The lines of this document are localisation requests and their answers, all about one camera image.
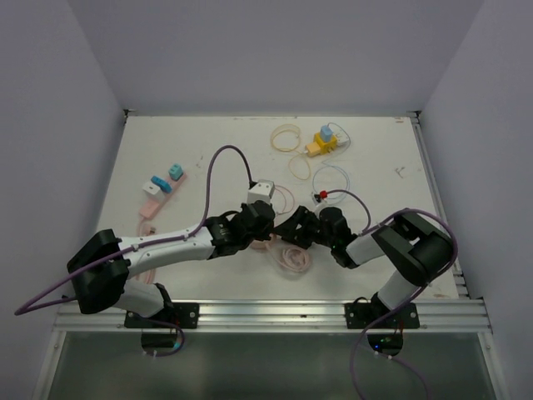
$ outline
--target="black mounting bracket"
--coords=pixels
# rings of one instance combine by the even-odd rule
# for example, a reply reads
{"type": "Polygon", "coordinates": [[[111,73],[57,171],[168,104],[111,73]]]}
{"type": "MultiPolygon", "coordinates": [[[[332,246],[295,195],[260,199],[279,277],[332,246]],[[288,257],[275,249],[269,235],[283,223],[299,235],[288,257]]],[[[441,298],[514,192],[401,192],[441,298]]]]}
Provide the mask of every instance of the black mounting bracket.
{"type": "MultiPolygon", "coordinates": [[[[197,328],[198,317],[200,316],[200,304],[197,302],[172,302],[172,306],[174,306],[174,310],[177,315],[177,323],[181,329],[197,328]]],[[[124,327],[136,329],[157,329],[161,328],[161,325],[137,318],[127,312],[126,319],[124,320],[124,327]]]]}
{"type": "MultiPolygon", "coordinates": [[[[364,329],[380,316],[375,314],[375,308],[370,302],[355,301],[344,304],[344,317],[348,329],[364,329]]],[[[410,302],[395,315],[378,323],[372,329],[397,329],[401,323],[403,323],[403,329],[418,329],[420,327],[420,320],[414,303],[410,302]]]]}

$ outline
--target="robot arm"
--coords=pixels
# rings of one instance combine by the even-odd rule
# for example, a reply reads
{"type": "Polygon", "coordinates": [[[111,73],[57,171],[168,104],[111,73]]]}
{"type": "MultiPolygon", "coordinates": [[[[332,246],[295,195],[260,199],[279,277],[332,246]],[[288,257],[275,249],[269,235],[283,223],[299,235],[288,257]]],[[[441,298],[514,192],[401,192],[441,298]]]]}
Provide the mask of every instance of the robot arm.
{"type": "Polygon", "coordinates": [[[209,217],[200,229],[190,227],[140,238],[116,237],[111,229],[96,233],[68,263],[70,273],[107,255],[127,248],[134,250],[72,280],[80,311],[90,314],[116,307],[142,317],[170,313],[172,310],[165,308],[172,308],[172,302],[162,285],[147,285],[131,278],[164,265],[230,256],[247,248],[253,240],[268,240],[275,217],[270,205],[273,190],[272,182],[256,183],[248,192],[248,204],[242,204],[240,212],[209,217]]]}
{"type": "Polygon", "coordinates": [[[451,238],[408,210],[397,212],[389,224],[357,236],[351,232],[339,208],[319,207],[317,212],[311,212],[299,207],[274,228],[274,233],[301,248],[313,243],[326,246],[345,268],[357,268],[387,256],[396,271],[372,297],[374,318],[395,309],[437,278],[453,257],[451,238]]]}

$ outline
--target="purple cable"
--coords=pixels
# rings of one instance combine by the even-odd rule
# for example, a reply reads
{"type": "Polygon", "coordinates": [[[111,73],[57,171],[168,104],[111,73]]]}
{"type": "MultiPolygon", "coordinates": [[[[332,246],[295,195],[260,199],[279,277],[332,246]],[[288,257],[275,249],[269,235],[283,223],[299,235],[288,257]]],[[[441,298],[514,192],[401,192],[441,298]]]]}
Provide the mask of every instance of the purple cable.
{"type": "MultiPolygon", "coordinates": [[[[437,277],[439,277],[440,275],[445,273],[454,264],[454,262],[456,261],[458,247],[457,247],[456,235],[451,231],[451,228],[448,226],[447,223],[445,223],[444,221],[442,221],[440,218],[436,217],[435,215],[433,215],[433,214],[431,214],[431,213],[429,213],[427,211],[417,209],[417,208],[404,208],[403,210],[394,212],[393,214],[391,214],[389,217],[385,218],[382,222],[378,223],[374,227],[365,229],[363,234],[368,234],[368,233],[378,229],[379,227],[383,226],[384,224],[386,224],[387,222],[392,220],[394,217],[397,217],[397,216],[405,214],[405,213],[417,213],[417,214],[420,214],[420,215],[424,215],[425,217],[428,217],[429,219],[432,219],[433,221],[439,223],[446,230],[448,235],[450,236],[450,239],[451,239],[451,242],[452,242],[452,247],[453,247],[452,254],[451,254],[451,260],[437,273],[437,277]]],[[[424,291],[424,289],[426,289],[426,287],[419,287],[418,290],[416,290],[409,298],[407,298],[407,300],[402,302],[398,307],[390,310],[387,314],[385,314],[385,315],[379,317],[378,319],[376,319],[375,321],[372,321],[371,323],[369,323],[365,327],[365,329],[363,329],[362,332],[359,334],[359,337],[357,338],[356,343],[354,344],[354,346],[353,346],[353,348],[351,349],[351,352],[350,352],[350,374],[351,374],[351,381],[353,383],[353,386],[356,389],[357,394],[359,395],[361,400],[366,400],[367,397],[365,397],[364,393],[359,388],[359,385],[357,383],[355,361],[356,361],[357,349],[358,349],[359,345],[361,344],[362,339],[365,337],[365,334],[368,332],[369,329],[375,327],[375,325],[377,325],[378,323],[381,323],[382,321],[385,321],[387,318],[389,318],[392,315],[396,314],[398,311],[400,311],[407,304],[409,304],[410,302],[415,300],[424,291]]],[[[429,389],[429,385],[427,384],[427,381],[422,377],[422,375],[416,369],[414,369],[412,367],[412,365],[410,365],[409,363],[407,363],[407,362],[405,362],[403,360],[399,360],[399,359],[397,359],[395,361],[397,361],[399,364],[403,365],[407,369],[411,370],[415,375],[417,375],[417,377],[422,381],[422,384],[424,385],[424,389],[426,390],[427,398],[431,399],[432,396],[431,396],[431,392],[430,392],[430,389],[429,389]]]]}
{"type": "Polygon", "coordinates": [[[350,192],[348,190],[345,190],[345,189],[333,189],[333,190],[330,190],[329,192],[327,192],[327,194],[331,194],[331,193],[345,193],[348,196],[352,196],[353,198],[355,198],[359,202],[359,204],[361,204],[362,207],[365,209],[365,213],[366,213],[367,222],[366,222],[366,226],[363,229],[363,232],[365,232],[367,229],[370,228],[370,225],[372,223],[372,221],[371,221],[372,218],[370,216],[370,210],[366,206],[365,202],[363,202],[361,200],[360,197],[358,197],[356,194],[354,194],[354,193],[352,193],[352,192],[350,192]]]}
{"type": "MultiPolygon", "coordinates": [[[[244,153],[241,151],[241,149],[236,147],[236,146],[233,146],[231,144],[227,144],[226,146],[220,147],[215,152],[215,154],[213,154],[213,157],[212,157],[211,162],[209,163],[209,167],[207,169],[206,206],[204,208],[202,219],[198,223],[198,226],[196,228],[194,228],[187,235],[166,237],[164,239],[156,239],[156,240],[141,242],[141,243],[138,244],[139,248],[145,248],[145,247],[148,247],[148,246],[153,246],[155,244],[177,242],[179,240],[184,240],[184,239],[187,239],[189,237],[193,237],[194,235],[196,235],[198,233],[198,231],[200,231],[200,229],[202,229],[202,226],[203,226],[204,222],[207,219],[207,214],[209,213],[209,198],[211,196],[211,175],[212,175],[213,165],[214,165],[215,160],[217,159],[218,155],[221,152],[223,152],[224,150],[228,149],[228,148],[230,148],[232,150],[235,150],[237,153],[239,153],[239,155],[242,158],[242,161],[244,162],[244,166],[247,169],[248,182],[250,182],[250,183],[252,182],[252,173],[250,171],[250,165],[248,165],[248,161],[247,161],[244,153]]],[[[98,259],[96,261],[90,262],[89,264],[79,268],[78,270],[76,270],[76,271],[74,271],[72,273],[69,273],[65,278],[63,278],[60,281],[54,283],[48,289],[45,289],[42,292],[40,292],[37,296],[30,298],[27,302],[25,302],[21,307],[19,307],[15,311],[15,315],[23,315],[23,314],[29,313],[31,311],[39,310],[41,308],[50,307],[50,306],[54,306],[56,304],[67,303],[67,302],[71,302],[73,300],[76,300],[75,297],[67,297],[67,298],[62,298],[61,300],[54,300],[52,302],[45,302],[43,304],[38,304],[37,306],[33,306],[33,304],[35,304],[36,302],[38,302],[39,300],[41,300],[42,298],[44,298],[45,296],[47,296],[48,294],[50,294],[51,292],[56,290],[57,288],[61,287],[62,285],[64,285],[68,281],[73,280],[78,275],[81,275],[82,273],[88,271],[91,268],[95,268],[95,267],[97,267],[97,266],[99,266],[99,265],[101,265],[103,263],[106,263],[106,262],[108,262],[110,260],[113,260],[114,258],[121,257],[124,254],[132,252],[133,250],[134,250],[133,246],[126,247],[126,248],[124,248],[123,250],[121,250],[119,252],[115,252],[113,254],[109,254],[106,257],[102,257],[102,258],[100,258],[100,259],[98,259]]]]}

